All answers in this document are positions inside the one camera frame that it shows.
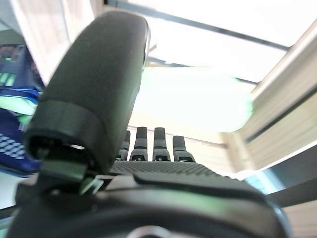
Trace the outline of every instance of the wooden panel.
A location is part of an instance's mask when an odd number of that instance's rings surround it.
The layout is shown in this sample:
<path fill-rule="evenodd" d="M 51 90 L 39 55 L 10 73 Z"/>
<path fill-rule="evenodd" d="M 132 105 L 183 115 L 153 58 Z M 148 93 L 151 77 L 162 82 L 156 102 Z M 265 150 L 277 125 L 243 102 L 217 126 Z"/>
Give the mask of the wooden panel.
<path fill-rule="evenodd" d="M 284 208 L 294 235 L 317 237 L 317 200 Z"/>
<path fill-rule="evenodd" d="M 80 32 L 103 11 L 100 0 L 12 0 L 12 6 L 42 80 L 48 84 Z"/>
<path fill-rule="evenodd" d="M 317 140 L 317 94 L 247 144 L 256 169 L 267 166 Z"/>
<path fill-rule="evenodd" d="M 239 131 L 244 139 L 252 136 L 282 111 L 293 105 L 298 98 L 305 95 L 317 85 L 316 47 L 312 54 L 302 62 L 288 77 L 271 89 L 269 96 L 255 104 L 254 113 Z"/>
<path fill-rule="evenodd" d="M 47 84 L 70 41 L 58 0 L 13 0 L 13 10 L 39 73 Z"/>

